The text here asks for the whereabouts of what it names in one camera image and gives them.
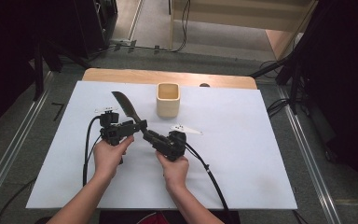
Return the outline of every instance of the human arm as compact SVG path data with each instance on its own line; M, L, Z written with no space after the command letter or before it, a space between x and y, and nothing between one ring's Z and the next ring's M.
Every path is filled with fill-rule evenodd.
M166 189L187 223L223 223L187 189L188 159L182 156L176 161L169 161L157 151L156 155L163 168Z
M89 223L89 220L115 176L121 156L133 142L127 137L117 146L110 146L104 140L94 148L95 173L89 183L63 207L48 223Z

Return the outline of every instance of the wooden cup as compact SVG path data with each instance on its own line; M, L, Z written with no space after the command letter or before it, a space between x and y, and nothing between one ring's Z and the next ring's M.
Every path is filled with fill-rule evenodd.
M165 118L176 117L179 113L180 89L176 83L157 85L157 114Z

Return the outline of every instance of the person's left hand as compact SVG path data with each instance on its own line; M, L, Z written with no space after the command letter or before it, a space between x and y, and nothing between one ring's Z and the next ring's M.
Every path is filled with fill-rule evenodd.
M116 174L122 155L126 154L127 147L133 140L134 138L131 135L114 147L104 140L97 143L94 148L94 176L112 179Z

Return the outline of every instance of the white tabletop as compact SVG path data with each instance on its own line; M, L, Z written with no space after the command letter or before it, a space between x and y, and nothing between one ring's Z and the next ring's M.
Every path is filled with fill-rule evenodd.
M63 207L82 188L86 133L95 108L116 106L119 121L130 120L111 91L131 100L148 129L168 135L180 123L203 132L187 134L216 178L230 209L296 209L269 117L258 90L181 87L179 115L162 119L156 113L156 87L149 84L79 81L34 185L27 208ZM101 127L94 122L90 144ZM142 138L124 156L98 207L115 209L175 209L165 189L155 149ZM190 153L186 184L209 209L223 208L212 181ZM88 178L94 172L90 159Z

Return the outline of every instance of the forearm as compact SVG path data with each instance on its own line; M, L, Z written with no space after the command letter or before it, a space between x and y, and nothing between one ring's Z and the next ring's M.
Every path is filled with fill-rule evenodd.
M168 192L187 223L223 223L206 209L187 188L170 188Z
M48 223L89 223L110 179L94 176Z

